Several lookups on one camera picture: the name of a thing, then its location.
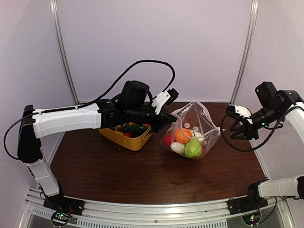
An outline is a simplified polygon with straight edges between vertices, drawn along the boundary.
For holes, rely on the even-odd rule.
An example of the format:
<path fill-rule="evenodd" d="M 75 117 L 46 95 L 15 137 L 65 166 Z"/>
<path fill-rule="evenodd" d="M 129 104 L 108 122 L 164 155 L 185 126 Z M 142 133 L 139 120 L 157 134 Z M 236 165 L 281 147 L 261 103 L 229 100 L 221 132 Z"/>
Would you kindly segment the small red fruit toy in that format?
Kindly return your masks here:
<path fill-rule="evenodd" d="M 170 148 L 171 144 L 175 142 L 174 136 L 171 133 L 166 134 L 163 138 L 163 142 L 167 148 Z"/>

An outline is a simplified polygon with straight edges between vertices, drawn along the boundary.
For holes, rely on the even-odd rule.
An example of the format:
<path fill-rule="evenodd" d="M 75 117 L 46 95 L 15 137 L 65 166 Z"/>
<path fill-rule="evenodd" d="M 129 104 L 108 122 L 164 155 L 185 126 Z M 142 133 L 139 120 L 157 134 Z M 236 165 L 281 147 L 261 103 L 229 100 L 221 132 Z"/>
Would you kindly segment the orange fruit toy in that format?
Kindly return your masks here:
<path fill-rule="evenodd" d="M 173 131 L 174 140 L 178 143 L 186 144 L 192 138 L 192 132 L 188 129 L 175 129 Z"/>

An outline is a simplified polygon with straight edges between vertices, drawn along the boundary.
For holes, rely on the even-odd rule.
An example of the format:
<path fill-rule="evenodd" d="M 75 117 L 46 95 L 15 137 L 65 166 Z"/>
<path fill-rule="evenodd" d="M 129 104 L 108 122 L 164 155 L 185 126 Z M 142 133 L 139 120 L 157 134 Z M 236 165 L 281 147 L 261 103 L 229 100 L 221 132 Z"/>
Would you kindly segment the white eggplant toy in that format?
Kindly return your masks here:
<path fill-rule="evenodd" d="M 173 142 L 170 145 L 170 148 L 173 152 L 178 153 L 178 154 L 184 154 L 184 144 L 180 142 Z"/>

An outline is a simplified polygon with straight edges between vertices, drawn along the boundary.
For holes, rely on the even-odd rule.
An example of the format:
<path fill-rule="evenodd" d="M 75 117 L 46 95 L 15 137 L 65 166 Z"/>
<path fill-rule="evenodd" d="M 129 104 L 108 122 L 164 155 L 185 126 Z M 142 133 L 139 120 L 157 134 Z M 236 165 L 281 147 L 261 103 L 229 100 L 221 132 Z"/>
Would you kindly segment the clear zip top bag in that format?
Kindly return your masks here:
<path fill-rule="evenodd" d="M 171 113 L 177 120 L 160 141 L 161 147 L 191 160 L 201 160 L 221 136 L 200 102 L 190 102 Z"/>

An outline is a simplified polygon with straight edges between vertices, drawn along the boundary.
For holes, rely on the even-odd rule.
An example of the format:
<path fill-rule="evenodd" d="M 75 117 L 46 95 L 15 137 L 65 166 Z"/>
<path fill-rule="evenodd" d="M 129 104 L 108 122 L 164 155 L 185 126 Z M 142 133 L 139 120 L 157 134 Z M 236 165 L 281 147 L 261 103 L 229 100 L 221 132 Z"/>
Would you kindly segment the light green pepper toy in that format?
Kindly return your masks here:
<path fill-rule="evenodd" d="M 202 146 L 197 139 L 191 139 L 184 147 L 184 154 L 187 158 L 198 158 L 202 153 Z"/>

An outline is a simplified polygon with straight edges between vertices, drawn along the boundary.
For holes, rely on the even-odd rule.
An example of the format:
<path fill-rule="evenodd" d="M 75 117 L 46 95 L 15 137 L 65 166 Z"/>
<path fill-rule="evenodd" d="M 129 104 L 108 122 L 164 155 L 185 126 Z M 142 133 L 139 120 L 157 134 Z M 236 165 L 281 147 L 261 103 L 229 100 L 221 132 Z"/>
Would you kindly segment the white cabbage toy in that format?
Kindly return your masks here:
<path fill-rule="evenodd" d="M 194 131 L 194 130 L 190 130 L 191 134 L 192 134 L 192 139 L 197 139 L 200 143 L 203 143 L 205 140 L 205 137 L 203 136 L 203 134 L 201 134 L 198 131 Z"/>

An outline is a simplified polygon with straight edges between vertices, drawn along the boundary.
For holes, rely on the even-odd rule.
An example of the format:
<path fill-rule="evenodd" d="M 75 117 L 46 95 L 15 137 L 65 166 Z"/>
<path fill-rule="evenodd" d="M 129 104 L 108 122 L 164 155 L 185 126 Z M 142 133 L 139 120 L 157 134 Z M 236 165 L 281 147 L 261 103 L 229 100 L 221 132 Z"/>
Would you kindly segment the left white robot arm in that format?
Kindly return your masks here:
<path fill-rule="evenodd" d="M 19 128 L 18 158 L 26 164 L 43 189 L 49 202 L 58 211 L 68 207 L 68 200 L 60 192 L 60 186 L 50 170 L 41 149 L 40 139 L 56 133 L 81 129 L 106 129 L 124 123 L 149 124 L 157 133 L 176 121 L 176 117 L 164 109 L 179 95 L 174 89 L 160 92 L 149 104 L 145 104 L 150 88 L 139 81 L 127 81 L 118 95 L 111 99 L 99 99 L 89 104 L 58 109 L 24 108 Z"/>

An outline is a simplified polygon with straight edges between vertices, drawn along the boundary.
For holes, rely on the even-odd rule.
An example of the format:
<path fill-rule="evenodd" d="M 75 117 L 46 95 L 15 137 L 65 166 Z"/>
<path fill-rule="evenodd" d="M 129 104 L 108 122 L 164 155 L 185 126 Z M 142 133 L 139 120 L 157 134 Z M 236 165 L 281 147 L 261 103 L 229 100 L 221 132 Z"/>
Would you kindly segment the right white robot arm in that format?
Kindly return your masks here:
<path fill-rule="evenodd" d="M 263 157 L 268 180 L 253 183 L 243 204 L 254 209 L 262 198 L 304 197 L 304 100 L 294 90 L 277 90 L 272 82 L 255 88 L 262 108 L 254 113 L 230 105 L 226 115 L 234 119 L 231 139 L 253 140 L 251 148 Z"/>

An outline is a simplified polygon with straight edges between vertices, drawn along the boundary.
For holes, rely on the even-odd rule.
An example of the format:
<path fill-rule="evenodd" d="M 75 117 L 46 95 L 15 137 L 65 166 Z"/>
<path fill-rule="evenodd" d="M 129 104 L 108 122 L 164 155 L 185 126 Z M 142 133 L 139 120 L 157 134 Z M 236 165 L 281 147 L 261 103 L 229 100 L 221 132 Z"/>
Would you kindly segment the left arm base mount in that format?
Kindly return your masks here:
<path fill-rule="evenodd" d="M 54 210 L 51 215 L 51 222 L 56 227 L 67 225 L 73 216 L 81 216 L 83 213 L 85 202 L 79 199 L 72 199 L 61 196 L 44 197 L 43 206 Z"/>

